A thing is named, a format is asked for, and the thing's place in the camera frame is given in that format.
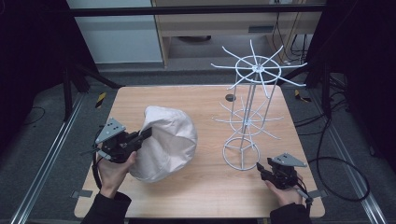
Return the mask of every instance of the person's hand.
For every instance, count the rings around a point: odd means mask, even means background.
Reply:
[[[297,189],[277,189],[273,183],[268,180],[264,181],[268,189],[271,190],[277,197],[280,206],[288,205],[291,203],[302,204],[303,197],[297,192]]]
[[[102,180],[100,193],[107,198],[114,198],[122,181],[125,179],[129,168],[134,164],[136,151],[134,151],[125,163],[115,163],[108,160],[100,160],[99,174]]]

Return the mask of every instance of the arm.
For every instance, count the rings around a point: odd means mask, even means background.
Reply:
[[[280,208],[270,214],[273,224],[311,224],[311,219],[302,205],[303,197],[296,189],[277,189],[270,181],[265,181],[268,189],[277,197]]]
[[[124,223],[131,199],[117,190],[125,179],[129,168],[134,164],[135,157],[136,152],[133,152],[128,160],[121,164],[100,160],[98,167],[102,188],[81,224]]]

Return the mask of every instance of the table surface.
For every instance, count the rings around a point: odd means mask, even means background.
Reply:
[[[214,119],[229,119],[232,108],[225,95],[233,93],[230,86],[146,86],[124,87],[116,96],[110,117],[126,126],[131,133],[141,129],[144,111],[148,105],[172,107],[186,112],[194,122],[198,133],[195,156],[184,168],[156,183],[143,183],[127,175],[120,191],[132,199],[126,217],[269,217],[278,208],[274,194],[261,180],[256,168],[238,171],[223,159],[224,143],[233,135],[230,123]],[[236,89],[234,110],[246,102],[249,85]],[[267,86],[271,92],[273,86]],[[255,91],[252,109],[265,114],[263,89]],[[266,169],[267,157],[284,152],[306,162],[297,132],[291,120],[282,91],[275,88],[268,110],[264,130],[267,133],[253,136],[261,152],[260,163]],[[308,191],[317,189],[309,167],[296,167],[303,177]],[[77,217],[85,217],[94,195],[98,192],[92,171],[87,174],[83,189],[92,190],[91,198],[80,197],[75,209]],[[324,206],[316,198],[311,208],[311,217],[322,217]]]

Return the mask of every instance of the white cloth bag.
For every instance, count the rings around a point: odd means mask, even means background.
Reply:
[[[183,111],[150,105],[145,111],[142,131],[152,128],[143,141],[129,173],[140,181],[153,183],[183,168],[193,158],[197,132]]]

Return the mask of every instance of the wrist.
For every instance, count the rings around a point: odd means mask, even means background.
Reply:
[[[116,193],[117,193],[117,189],[102,187],[100,189],[99,193],[109,199],[114,199],[114,196],[116,196]]]

